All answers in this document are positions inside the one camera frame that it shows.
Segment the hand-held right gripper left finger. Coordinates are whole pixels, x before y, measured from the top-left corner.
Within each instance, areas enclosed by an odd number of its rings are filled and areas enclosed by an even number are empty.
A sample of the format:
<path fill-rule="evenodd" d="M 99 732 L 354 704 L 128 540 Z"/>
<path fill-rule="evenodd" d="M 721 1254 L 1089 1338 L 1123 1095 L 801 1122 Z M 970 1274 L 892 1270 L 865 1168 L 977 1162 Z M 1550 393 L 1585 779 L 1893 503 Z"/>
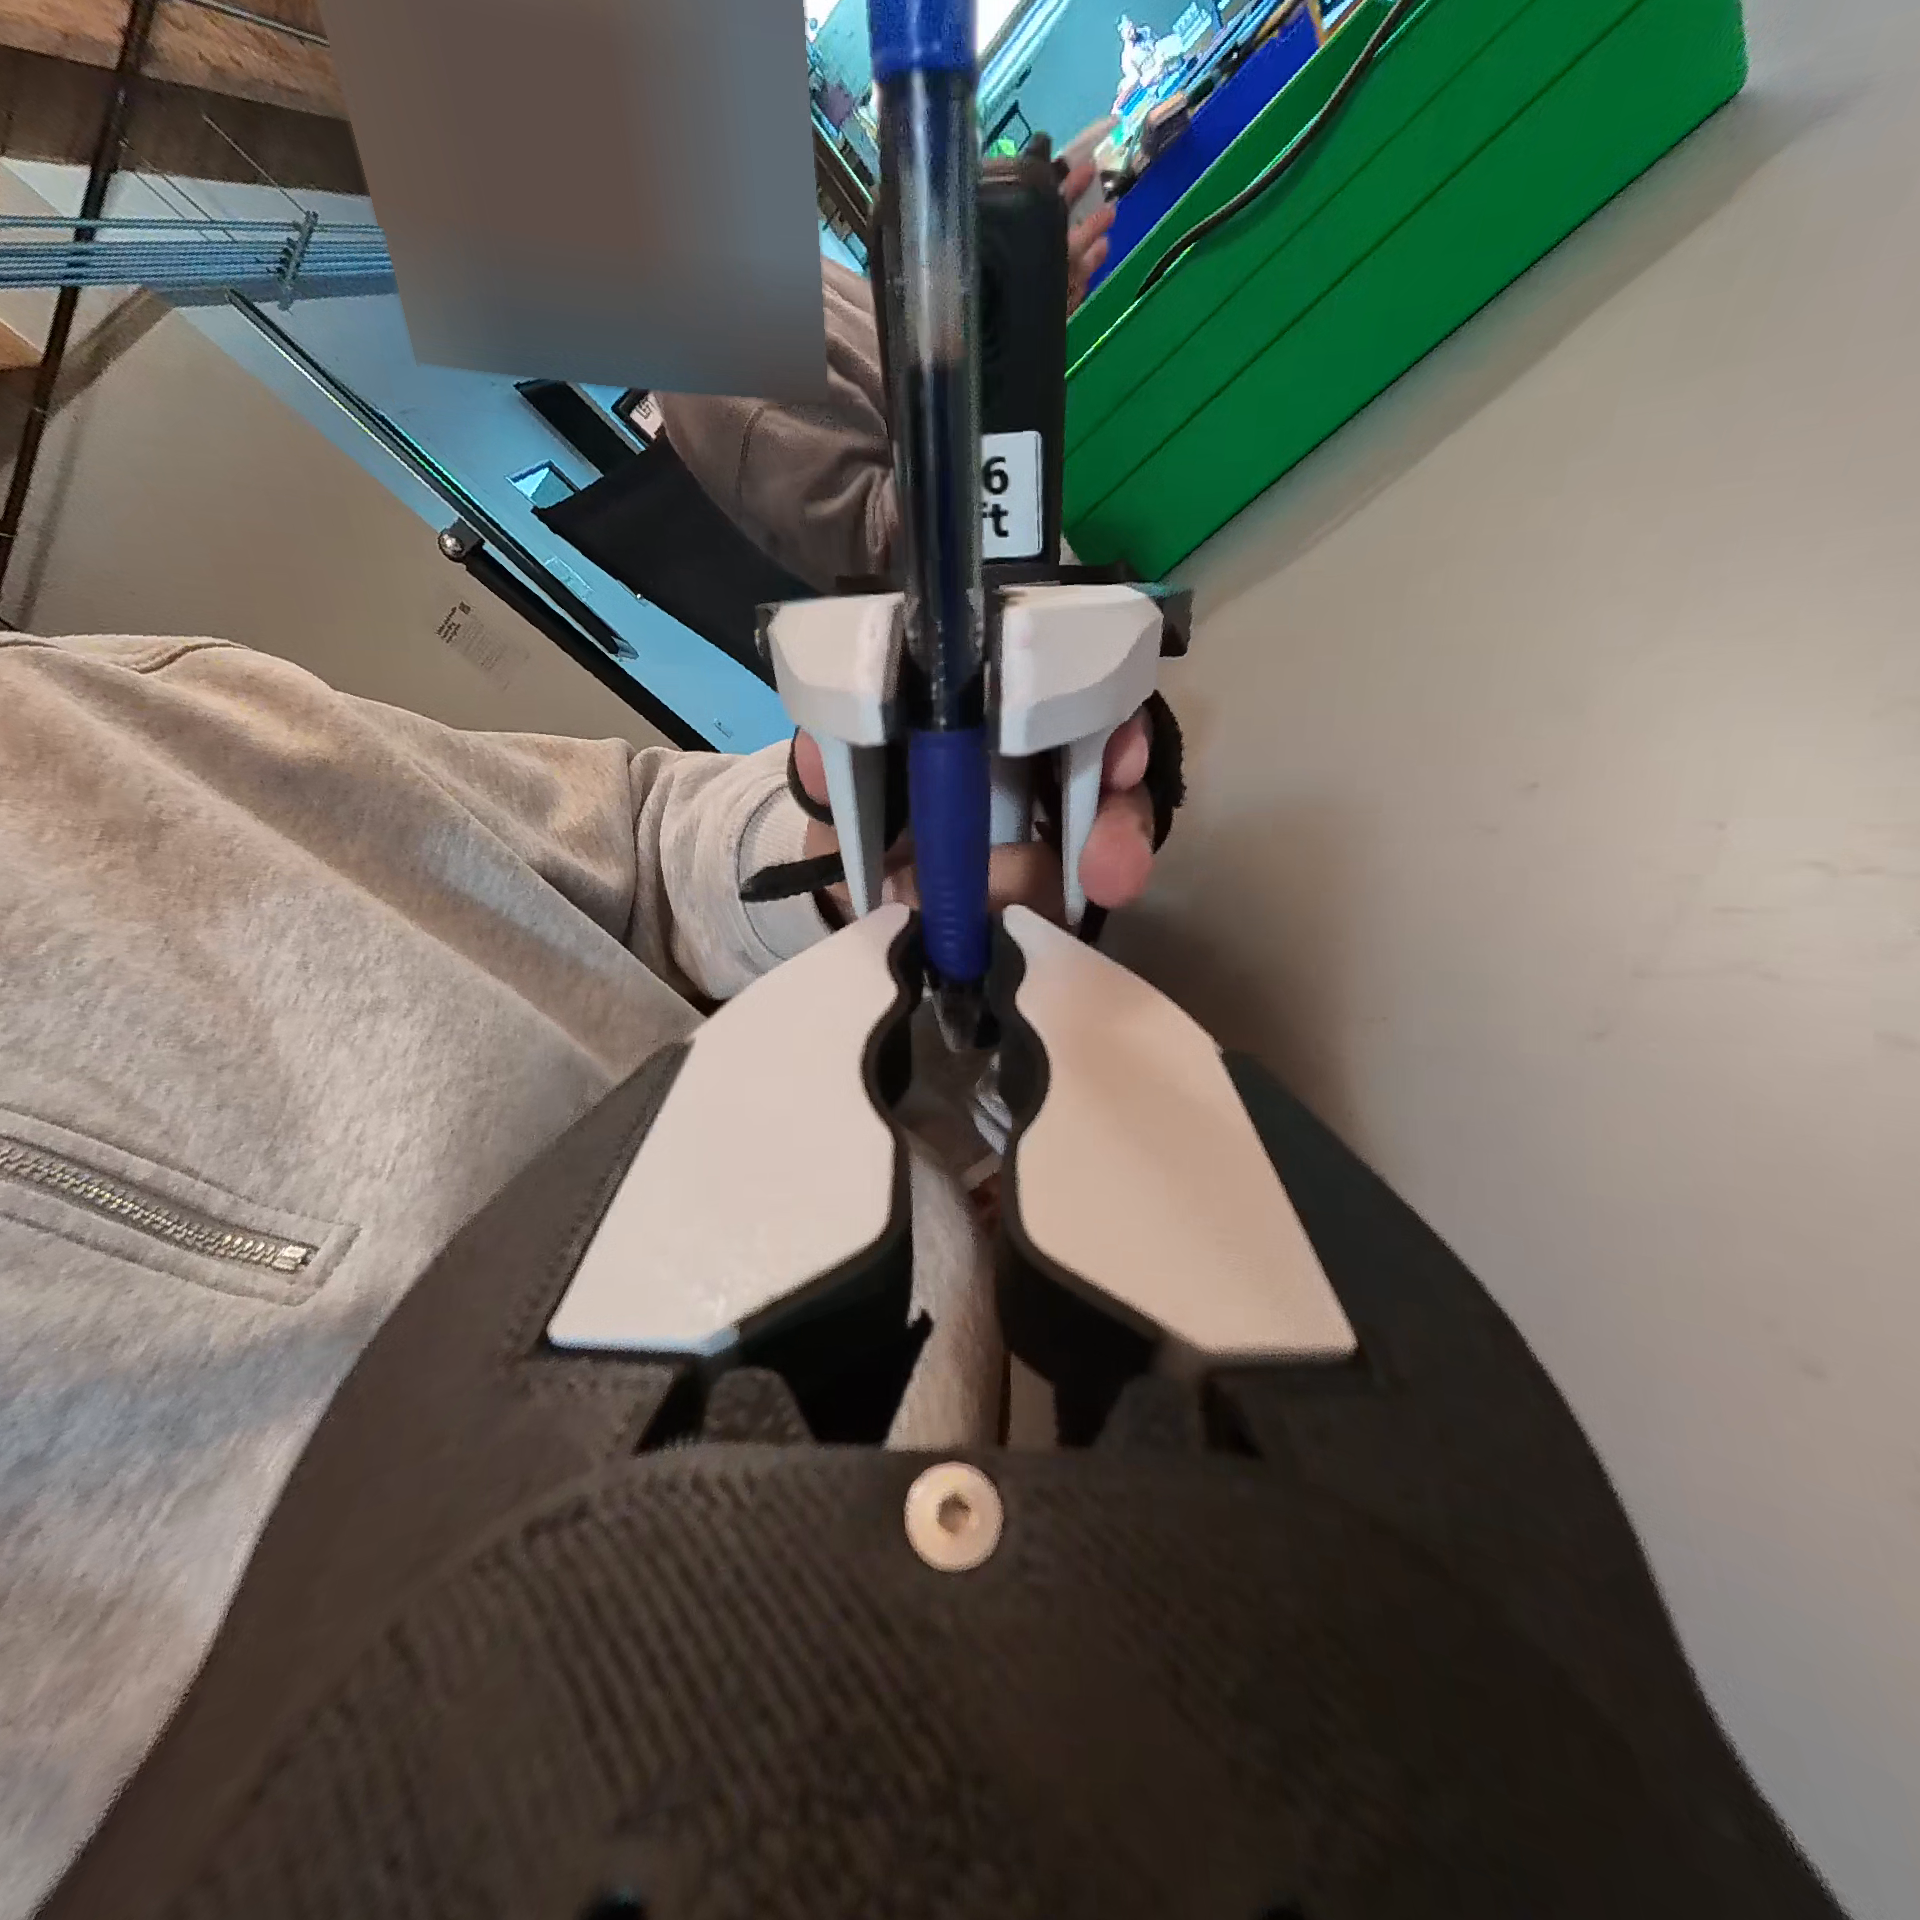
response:
<path fill-rule="evenodd" d="M 907 908 L 781 962 L 688 1044 L 545 1336 L 562 1354 L 829 1354 L 910 1327 L 910 1191 L 883 1089 Z"/>

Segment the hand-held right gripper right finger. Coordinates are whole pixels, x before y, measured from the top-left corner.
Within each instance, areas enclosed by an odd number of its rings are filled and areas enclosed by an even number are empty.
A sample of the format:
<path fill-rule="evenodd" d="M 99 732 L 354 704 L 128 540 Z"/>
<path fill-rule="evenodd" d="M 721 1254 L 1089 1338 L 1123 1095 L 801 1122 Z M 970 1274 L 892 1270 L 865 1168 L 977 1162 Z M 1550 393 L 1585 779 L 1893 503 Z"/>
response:
<path fill-rule="evenodd" d="M 1360 1344 L 1209 1031 L 1026 908 L 992 1010 L 1000 1321 L 1038 1372 L 1342 1364 Z"/>

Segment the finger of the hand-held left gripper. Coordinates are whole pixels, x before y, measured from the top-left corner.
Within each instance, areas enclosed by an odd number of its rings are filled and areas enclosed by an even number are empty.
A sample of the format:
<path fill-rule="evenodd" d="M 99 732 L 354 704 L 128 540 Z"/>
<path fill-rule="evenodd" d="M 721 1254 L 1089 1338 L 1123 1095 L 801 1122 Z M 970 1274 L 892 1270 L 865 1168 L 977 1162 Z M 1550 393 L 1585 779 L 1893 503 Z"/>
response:
<path fill-rule="evenodd" d="M 1166 611 L 1137 585 L 1021 585 L 1000 599 L 997 842 L 1033 833 L 1038 768 L 1054 763 L 1062 911 L 1089 912 L 1082 855 L 1113 734 L 1158 686 Z"/>
<path fill-rule="evenodd" d="M 832 828 L 858 918 L 883 904 L 904 643 L 901 591 L 758 608 L 758 647 L 781 704 L 824 756 Z"/>

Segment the blue pen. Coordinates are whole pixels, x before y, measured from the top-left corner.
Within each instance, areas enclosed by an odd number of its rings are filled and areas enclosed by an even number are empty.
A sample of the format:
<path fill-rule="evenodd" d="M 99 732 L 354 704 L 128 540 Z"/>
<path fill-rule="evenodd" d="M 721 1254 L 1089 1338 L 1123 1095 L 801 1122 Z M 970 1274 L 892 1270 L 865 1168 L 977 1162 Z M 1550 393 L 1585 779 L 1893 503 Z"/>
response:
<path fill-rule="evenodd" d="M 948 1043 L 968 1047 L 992 960 L 974 4 L 872 4 L 872 71 L 907 825 L 932 1006 Z"/>

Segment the person's left forearm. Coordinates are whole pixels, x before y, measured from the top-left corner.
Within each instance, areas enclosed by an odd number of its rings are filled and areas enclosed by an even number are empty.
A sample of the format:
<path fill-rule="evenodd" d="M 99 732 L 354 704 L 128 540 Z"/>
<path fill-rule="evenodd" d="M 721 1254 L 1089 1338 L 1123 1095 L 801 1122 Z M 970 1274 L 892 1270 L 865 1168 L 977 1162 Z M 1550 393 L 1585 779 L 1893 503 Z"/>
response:
<path fill-rule="evenodd" d="M 629 945 L 685 996 L 732 1001 L 852 921 L 809 737 L 752 754 L 646 750 L 629 776 Z"/>

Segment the grey desk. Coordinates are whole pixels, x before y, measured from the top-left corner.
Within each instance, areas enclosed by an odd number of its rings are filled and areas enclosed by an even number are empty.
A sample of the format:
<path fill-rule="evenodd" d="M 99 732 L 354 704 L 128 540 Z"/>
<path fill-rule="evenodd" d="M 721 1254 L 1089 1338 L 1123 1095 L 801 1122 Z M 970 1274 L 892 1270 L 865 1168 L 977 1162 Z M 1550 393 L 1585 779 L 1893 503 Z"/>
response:
<path fill-rule="evenodd" d="M 1181 568 L 1110 945 L 1461 1255 L 1851 1916 L 1918 1868 L 1918 4 L 1745 92 Z"/>

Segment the person's left hand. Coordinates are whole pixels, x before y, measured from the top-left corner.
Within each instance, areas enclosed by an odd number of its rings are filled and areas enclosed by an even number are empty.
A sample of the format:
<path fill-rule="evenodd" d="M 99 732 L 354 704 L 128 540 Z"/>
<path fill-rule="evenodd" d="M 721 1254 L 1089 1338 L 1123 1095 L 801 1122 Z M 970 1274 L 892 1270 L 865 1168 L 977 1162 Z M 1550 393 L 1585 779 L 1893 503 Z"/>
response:
<path fill-rule="evenodd" d="M 1089 842 L 1078 855 L 1076 874 L 1089 911 L 1121 911 L 1137 904 L 1147 886 L 1157 851 L 1164 842 L 1157 791 L 1149 776 L 1181 756 L 1180 728 L 1162 700 L 1152 698 L 1110 737 L 1099 779 L 1099 801 Z M 818 744 L 798 732 L 790 739 L 790 774 L 809 808 L 827 808 L 825 761 Z M 832 820 L 804 825 L 804 860 L 840 855 Z M 990 902 L 995 911 L 1021 906 L 1048 921 L 1067 923 L 1065 870 L 1054 847 L 1033 840 L 1019 847 L 1003 847 L 990 862 Z M 922 908 L 916 855 L 907 840 L 886 855 L 880 899 L 907 908 Z"/>

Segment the black chair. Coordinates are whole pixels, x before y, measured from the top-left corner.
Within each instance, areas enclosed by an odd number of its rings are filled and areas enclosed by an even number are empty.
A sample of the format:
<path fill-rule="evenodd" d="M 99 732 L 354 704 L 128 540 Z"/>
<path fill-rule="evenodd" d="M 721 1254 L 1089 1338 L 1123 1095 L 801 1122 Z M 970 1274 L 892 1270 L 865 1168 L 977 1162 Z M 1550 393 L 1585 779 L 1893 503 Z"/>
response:
<path fill-rule="evenodd" d="M 773 686 L 758 614 L 813 591 L 733 526 L 661 428 L 627 433 L 566 382 L 530 378 L 515 392 L 592 468 L 586 487 L 566 479 L 530 484 L 536 518 L 641 601 Z"/>

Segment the blue storage bin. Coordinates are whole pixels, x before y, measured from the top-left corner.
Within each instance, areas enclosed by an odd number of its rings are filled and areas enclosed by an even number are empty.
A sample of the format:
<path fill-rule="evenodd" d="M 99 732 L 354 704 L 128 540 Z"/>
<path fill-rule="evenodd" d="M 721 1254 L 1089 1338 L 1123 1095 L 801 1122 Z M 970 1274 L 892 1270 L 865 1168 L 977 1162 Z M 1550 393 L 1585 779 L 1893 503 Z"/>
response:
<path fill-rule="evenodd" d="M 1324 38 L 1324 10 L 1315 3 L 1274 4 L 1258 23 L 1237 32 L 1232 49 L 1202 79 L 1205 86 L 1174 115 L 1173 130 L 1118 192 L 1108 251 L 1092 287 L 1113 274 L 1202 182 L 1230 145 L 1306 68 Z"/>

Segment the green storage bin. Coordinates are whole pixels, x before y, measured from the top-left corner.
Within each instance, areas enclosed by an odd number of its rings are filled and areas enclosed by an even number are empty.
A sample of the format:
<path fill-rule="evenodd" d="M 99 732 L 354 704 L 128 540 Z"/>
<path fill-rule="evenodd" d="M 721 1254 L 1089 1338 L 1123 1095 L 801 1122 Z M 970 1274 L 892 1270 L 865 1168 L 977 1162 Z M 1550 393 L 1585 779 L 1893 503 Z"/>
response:
<path fill-rule="evenodd" d="M 1076 558 L 1169 574 L 1745 80 L 1739 3 L 1352 10 L 1073 319 Z"/>

